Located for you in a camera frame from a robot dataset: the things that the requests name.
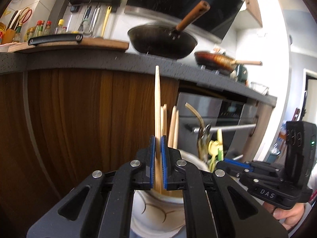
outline oven handle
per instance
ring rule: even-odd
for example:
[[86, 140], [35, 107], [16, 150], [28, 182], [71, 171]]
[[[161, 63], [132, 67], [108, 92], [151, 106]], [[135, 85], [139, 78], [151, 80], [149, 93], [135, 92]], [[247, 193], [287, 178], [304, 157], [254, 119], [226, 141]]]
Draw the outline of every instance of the oven handle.
[[[231, 125], [231, 126], [214, 126], [210, 127], [209, 132], [216, 132], [217, 130], [221, 129], [222, 132], [227, 132], [227, 131], [237, 131], [237, 130], [242, 130], [242, 129], [252, 129], [256, 127], [256, 123], [253, 124], [244, 124], [244, 125]], [[198, 133], [199, 128], [195, 127], [192, 129], [193, 133]]]

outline oven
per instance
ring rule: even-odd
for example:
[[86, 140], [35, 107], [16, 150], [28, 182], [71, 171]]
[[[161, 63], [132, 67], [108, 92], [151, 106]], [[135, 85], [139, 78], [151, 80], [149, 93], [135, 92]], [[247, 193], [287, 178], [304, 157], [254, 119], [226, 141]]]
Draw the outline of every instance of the oven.
[[178, 149], [198, 156], [197, 139], [199, 120], [185, 107], [192, 105], [210, 124], [212, 140], [217, 139], [217, 130], [222, 129], [223, 150], [225, 157], [234, 158], [243, 154], [246, 140], [255, 128], [256, 107], [240, 102], [229, 101], [196, 94], [179, 93], [177, 109], [180, 113]]

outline kitchen countertop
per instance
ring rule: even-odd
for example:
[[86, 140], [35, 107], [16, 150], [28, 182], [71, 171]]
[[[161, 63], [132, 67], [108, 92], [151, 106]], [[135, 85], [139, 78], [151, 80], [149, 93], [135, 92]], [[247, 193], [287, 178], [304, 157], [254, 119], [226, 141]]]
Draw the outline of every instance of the kitchen countertop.
[[0, 53], [0, 61], [0, 74], [53, 68], [108, 69], [155, 74], [155, 66], [159, 65], [161, 76], [190, 81], [210, 89], [226, 90], [273, 107], [275, 107], [277, 100], [274, 96], [263, 96], [227, 77], [216, 75], [207, 70], [200, 70], [176, 60], [151, 55], [77, 49], [43, 51], [32, 54]]

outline wok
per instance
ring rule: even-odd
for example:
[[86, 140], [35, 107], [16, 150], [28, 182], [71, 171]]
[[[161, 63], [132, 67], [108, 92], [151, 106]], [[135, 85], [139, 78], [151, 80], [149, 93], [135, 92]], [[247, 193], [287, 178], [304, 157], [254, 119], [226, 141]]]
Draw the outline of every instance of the wok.
[[183, 30], [210, 9], [200, 1], [175, 27], [164, 23], [149, 23], [136, 26], [128, 31], [133, 47], [140, 53], [180, 59], [188, 56], [197, 41]]
[[195, 60], [199, 65], [211, 66], [219, 70], [222, 74], [229, 75], [239, 64], [262, 65], [261, 61], [235, 60], [226, 55], [213, 52], [197, 51]]

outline black wok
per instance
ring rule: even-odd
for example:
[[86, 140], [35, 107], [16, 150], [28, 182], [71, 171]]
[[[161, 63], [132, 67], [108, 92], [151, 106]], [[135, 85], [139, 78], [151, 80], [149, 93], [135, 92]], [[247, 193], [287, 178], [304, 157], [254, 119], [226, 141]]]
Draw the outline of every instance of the black wok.
[[184, 58], [194, 50], [197, 41], [182, 31], [209, 9], [209, 4], [201, 1], [176, 27], [168, 24], [149, 23], [131, 28], [128, 31], [131, 43], [138, 52], [143, 54], [170, 59]]

